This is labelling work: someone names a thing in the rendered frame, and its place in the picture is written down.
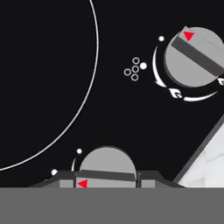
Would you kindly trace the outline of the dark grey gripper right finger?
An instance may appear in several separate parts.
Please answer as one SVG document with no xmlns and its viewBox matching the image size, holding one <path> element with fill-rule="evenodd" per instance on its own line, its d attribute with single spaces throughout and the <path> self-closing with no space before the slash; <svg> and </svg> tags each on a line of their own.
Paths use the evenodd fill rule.
<svg viewBox="0 0 224 224">
<path fill-rule="evenodd" d="M 166 180 L 158 171 L 138 171 L 137 188 L 182 188 L 182 185 Z"/>
</svg>

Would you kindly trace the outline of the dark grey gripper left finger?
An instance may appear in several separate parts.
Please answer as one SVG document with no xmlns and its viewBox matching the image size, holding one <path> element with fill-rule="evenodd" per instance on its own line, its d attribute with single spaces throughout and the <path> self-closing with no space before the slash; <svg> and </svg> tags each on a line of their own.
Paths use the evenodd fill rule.
<svg viewBox="0 0 224 224">
<path fill-rule="evenodd" d="M 76 171 L 58 171 L 47 180 L 32 185 L 31 188 L 75 188 Z"/>
</svg>

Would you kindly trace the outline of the grey stove knob red pointer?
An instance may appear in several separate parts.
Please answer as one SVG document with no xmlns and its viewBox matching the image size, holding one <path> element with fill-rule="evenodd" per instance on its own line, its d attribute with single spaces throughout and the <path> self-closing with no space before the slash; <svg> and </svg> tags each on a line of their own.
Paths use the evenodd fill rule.
<svg viewBox="0 0 224 224">
<path fill-rule="evenodd" d="M 182 87 L 204 87 L 224 75 L 224 42 L 207 28 L 184 26 L 166 47 L 164 68 Z"/>
<path fill-rule="evenodd" d="M 131 158 L 115 147 L 91 151 L 76 174 L 77 188 L 135 188 L 137 171 Z"/>
</svg>

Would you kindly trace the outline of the black glass hob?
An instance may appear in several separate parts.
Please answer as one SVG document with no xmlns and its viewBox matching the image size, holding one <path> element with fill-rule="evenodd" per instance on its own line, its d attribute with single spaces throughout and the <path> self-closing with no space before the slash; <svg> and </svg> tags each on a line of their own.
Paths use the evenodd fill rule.
<svg viewBox="0 0 224 224">
<path fill-rule="evenodd" d="M 224 39 L 224 0 L 0 0 L 0 187 L 27 187 L 115 146 L 174 179 L 224 115 L 218 83 L 157 76 L 183 27 Z"/>
</svg>

